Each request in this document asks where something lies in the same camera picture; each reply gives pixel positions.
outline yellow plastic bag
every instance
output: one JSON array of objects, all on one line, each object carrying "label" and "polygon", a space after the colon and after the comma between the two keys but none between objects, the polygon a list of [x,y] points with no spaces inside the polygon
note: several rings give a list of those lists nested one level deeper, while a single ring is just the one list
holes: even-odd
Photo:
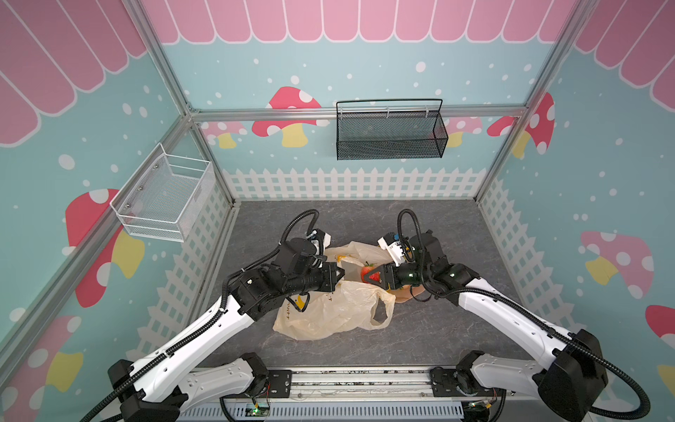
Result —
[{"label": "yellow plastic bag", "polygon": [[[356,327],[386,328],[394,315],[396,297],[372,284],[340,281],[333,293],[311,292],[310,295],[307,309],[302,313],[286,301],[279,308],[274,331],[296,340],[319,340]],[[384,303],[387,312],[387,319],[381,323],[374,319],[378,300]]]}]

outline black wire basket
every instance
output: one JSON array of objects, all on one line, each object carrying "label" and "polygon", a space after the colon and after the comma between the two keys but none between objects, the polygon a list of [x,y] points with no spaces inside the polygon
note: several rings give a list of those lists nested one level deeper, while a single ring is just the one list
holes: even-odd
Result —
[{"label": "black wire basket", "polygon": [[337,159],[443,157],[448,132],[441,117],[442,105],[442,99],[338,101]]}]

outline red mushroom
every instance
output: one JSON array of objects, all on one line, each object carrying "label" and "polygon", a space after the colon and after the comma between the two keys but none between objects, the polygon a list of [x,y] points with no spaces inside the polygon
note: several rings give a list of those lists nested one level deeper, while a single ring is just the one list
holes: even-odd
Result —
[{"label": "red mushroom", "polygon": [[654,260],[644,240],[614,233],[583,232],[581,242],[586,250],[599,255],[594,261],[586,262],[586,268],[593,279],[606,286],[610,278],[621,273],[630,295],[643,297],[651,287],[654,278]]},{"label": "red mushroom", "polygon": [[236,148],[237,143],[234,142],[231,134],[245,135],[248,133],[242,122],[204,122],[200,127],[209,144],[215,145],[217,138],[218,146],[222,149]]},{"label": "red mushroom", "polygon": [[58,317],[47,328],[33,351],[2,391],[5,421],[33,422],[40,413],[45,386],[68,391],[84,362],[82,353],[59,350],[80,327],[80,317]]},{"label": "red mushroom", "polygon": [[[502,117],[487,129],[487,134],[490,136],[502,136],[507,134],[508,131],[511,130],[514,120],[514,117]],[[537,152],[539,154],[544,154],[551,144],[555,124],[556,106],[553,97],[549,93],[546,93],[537,107],[535,114],[525,127],[525,130],[518,137],[518,140],[511,151],[513,155],[522,159],[525,156],[525,146],[530,139],[535,142]]]},{"label": "red mushroom", "polygon": [[675,309],[651,305],[645,311],[645,319],[654,334],[675,348]]},{"label": "red mushroom", "polygon": [[[268,109],[318,109],[319,102],[311,95],[292,86],[280,88],[269,101]],[[253,133],[258,136],[269,136],[283,132],[281,145],[288,148],[299,148],[307,145],[307,136],[302,130],[302,124],[328,126],[328,120],[284,120],[279,122],[259,121],[253,124]]]},{"label": "red mushroom", "polygon": [[479,117],[451,117],[445,120],[448,131],[448,148],[459,147],[462,144],[463,133],[479,134],[483,131],[483,122]]},{"label": "red mushroom", "polygon": [[[65,255],[75,249],[89,229],[108,208],[108,201],[117,193],[116,189],[99,189],[75,198],[65,210],[65,224],[69,246],[63,248]],[[117,229],[113,238],[86,272],[82,281],[75,288],[75,295],[80,306],[88,308],[97,304],[105,293],[110,277],[111,262],[122,270],[125,277],[131,278],[138,268],[145,252],[145,243],[133,239]]]}]

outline white picket fence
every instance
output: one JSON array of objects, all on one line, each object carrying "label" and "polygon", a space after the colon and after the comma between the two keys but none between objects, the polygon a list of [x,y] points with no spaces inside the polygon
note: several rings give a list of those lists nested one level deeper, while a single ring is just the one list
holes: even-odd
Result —
[{"label": "white picket fence", "polygon": [[165,272],[167,285],[157,289],[159,302],[148,308],[150,321],[138,328],[140,342],[136,349],[127,351],[127,359],[135,361],[147,355],[185,328],[190,305],[204,278],[226,210],[226,199],[216,185],[190,235],[181,245],[180,255],[173,256],[175,265]]},{"label": "white picket fence", "polygon": [[242,200],[275,199],[389,199],[389,198],[473,198],[478,191],[486,170],[474,172],[469,169],[461,173],[459,169],[446,172],[441,169],[433,173],[431,169],[421,173],[417,169],[406,173],[403,169],[392,172],[386,169],[378,172],[373,169],[366,173],[363,169],[338,173],[336,169],[324,172],[319,169],[312,173],[309,169],[298,173],[291,169],[283,173],[263,170],[258,174],[250,170],[247,174],[237,170],[230,174],[223,170],[223,176],[233,196]]},{"label": "white picket fence", "polygon": [[499,248],[523,305],[542,318],[577,332],[585,325],[572,318],[572,303],[560,298],[561,284],[553,283],[553,268],[543,264],[544,252],[535,249],[536,238],[527,236],[520,211],[508,200],[503,180],[495,180],[481,202],[485,220]]}]

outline yellow mushroom stem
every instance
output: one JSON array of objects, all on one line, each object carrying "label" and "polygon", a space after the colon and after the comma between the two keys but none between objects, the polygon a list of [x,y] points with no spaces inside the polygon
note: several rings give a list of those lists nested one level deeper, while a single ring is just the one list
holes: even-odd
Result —
[{"label": "yellow mushroom stem", "polygon": [[525,147],[527,146],[527,142],[530,139],[532,139],[532,136],[529,133],[523,131],[522,134],[520,134],[518,140],[516,141],[516,144],[513,146],[513,149],[511,150],[515,158],[519,158],[522,160],[522,158],[525,156]]},{"label": "yellow mushroom stem", "polygon": [[283,132],[283,139],[281,145],[286,148],[300,148],[307,145],[307,136],[302,130],[302,123],[295,123],[281,129]]},{"label": "yellow mushroom stem", "polygon": [[218,136],[218,146],[222,149],[235,148],[237,143],[232,139],[232,135],[229,133],[224,133]]}]

